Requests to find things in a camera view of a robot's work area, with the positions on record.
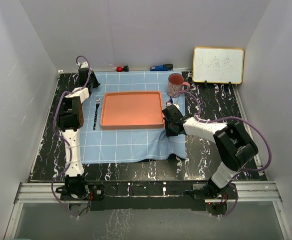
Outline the orange plastic tray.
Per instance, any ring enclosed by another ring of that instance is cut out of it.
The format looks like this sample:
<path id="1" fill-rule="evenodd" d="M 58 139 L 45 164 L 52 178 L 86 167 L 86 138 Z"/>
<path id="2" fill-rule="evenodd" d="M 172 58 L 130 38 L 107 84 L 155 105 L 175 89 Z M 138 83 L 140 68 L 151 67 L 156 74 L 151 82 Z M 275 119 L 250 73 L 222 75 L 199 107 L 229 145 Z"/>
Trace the orange plastic tray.
<path id="1" fill-rule="evenodd" d="M 107 92 L 103 98 L 102 130 L 161 129 L 164 127 L 160 91 Z"/>

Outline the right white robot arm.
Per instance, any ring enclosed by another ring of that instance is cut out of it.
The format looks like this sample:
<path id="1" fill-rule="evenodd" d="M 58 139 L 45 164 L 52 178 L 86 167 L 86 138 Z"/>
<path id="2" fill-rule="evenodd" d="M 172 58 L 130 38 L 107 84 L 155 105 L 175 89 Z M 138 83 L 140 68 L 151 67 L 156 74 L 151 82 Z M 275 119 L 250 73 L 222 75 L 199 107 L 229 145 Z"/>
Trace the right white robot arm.
<path id="1" fill-rule="evenodd" d="M 217 146 L 221 163 L 199 189 L 187 191 L 187 195 L 198 195 L 204 199 L 221 198 L 232 180 L 259 152 L 245 127 L 239 121 L 231 123 L 211 122 L 194 115 L 182 115 L 175 104 L 162 110 L 167 137 L 178 135 L 195 136 L 213 142 Z"/>

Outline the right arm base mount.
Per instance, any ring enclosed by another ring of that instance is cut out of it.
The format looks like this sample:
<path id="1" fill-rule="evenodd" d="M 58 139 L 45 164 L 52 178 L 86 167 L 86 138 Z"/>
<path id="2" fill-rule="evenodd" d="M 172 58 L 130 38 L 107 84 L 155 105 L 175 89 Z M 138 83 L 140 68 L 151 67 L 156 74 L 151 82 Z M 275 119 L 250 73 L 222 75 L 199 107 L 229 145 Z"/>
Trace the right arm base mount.
<path id="1" fill-rule="evenodd" d="M 195 200 L 235 200 L 236 191 L 231 186 L 222 189 L 211 187 L 207 183 L 195 183 L 190 190 L 184 191 L 183 195 L 191 196 Z"/>

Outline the pink floral mug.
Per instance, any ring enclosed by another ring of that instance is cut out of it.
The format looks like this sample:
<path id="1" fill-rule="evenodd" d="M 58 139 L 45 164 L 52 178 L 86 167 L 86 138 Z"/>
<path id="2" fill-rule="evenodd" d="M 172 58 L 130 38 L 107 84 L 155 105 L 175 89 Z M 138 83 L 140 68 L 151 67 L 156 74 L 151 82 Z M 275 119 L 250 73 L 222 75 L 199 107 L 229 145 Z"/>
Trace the pink floral mug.
<path id="1" fill-rule="evenodd" d="M 190 88 L 190 84 L 184 81 L 184 78 L 180 73 L 172 73 L 169 75 L 167 94 L 170 97 L 178 97 L 180 95 L 178 92 L 182 91 L 183 87 L 186 87 L 186 90 L 188 90 Z"/>

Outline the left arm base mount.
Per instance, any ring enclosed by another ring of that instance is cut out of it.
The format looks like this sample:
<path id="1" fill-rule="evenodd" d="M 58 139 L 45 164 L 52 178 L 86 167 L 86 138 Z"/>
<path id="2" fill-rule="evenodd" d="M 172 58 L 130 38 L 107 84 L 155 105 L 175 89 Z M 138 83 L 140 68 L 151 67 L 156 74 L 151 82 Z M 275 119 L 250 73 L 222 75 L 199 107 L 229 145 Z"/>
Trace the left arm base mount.
<path id="1" fill-rule="evenodd" d="M 82 179 L 67 179 L 55 192 L 60 194 L 62 200 L 101 201 L 104 199 L 104 190 L 104 185 L 89 184 Z"/>

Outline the silver metal fork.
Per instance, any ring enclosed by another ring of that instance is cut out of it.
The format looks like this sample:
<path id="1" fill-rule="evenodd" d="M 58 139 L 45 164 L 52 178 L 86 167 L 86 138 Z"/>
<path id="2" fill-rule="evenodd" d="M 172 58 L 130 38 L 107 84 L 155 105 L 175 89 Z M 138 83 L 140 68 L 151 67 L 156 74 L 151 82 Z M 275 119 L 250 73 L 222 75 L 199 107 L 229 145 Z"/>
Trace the silver metal fork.
<path id="1" fill-rule="evenodd" d="M 100 107 L 100 98 L 97 97 L 96 101 L 95 101 L 95 114 L 94 114 L 93 130 L 96 130 L 98 108 L 99 107 Z"/>

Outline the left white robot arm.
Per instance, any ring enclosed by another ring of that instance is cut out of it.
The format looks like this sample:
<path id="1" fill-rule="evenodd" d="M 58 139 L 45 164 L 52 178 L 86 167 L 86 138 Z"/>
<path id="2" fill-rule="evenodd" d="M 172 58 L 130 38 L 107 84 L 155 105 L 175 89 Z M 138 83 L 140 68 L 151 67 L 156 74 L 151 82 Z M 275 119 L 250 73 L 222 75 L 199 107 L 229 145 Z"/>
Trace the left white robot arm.
<path id="1" fill-rule="evenodd" d="M 80 153 L 80 129 L 84 125 L 82 105 L 100 83 L 86 62 L 79 65 L 77 80 L 79 86 L 61 98 L 57 110 L 56 123 L 65 140 L 66 171 L 65 184 L 56 191 L 82 200 L 89 194 Z"/>

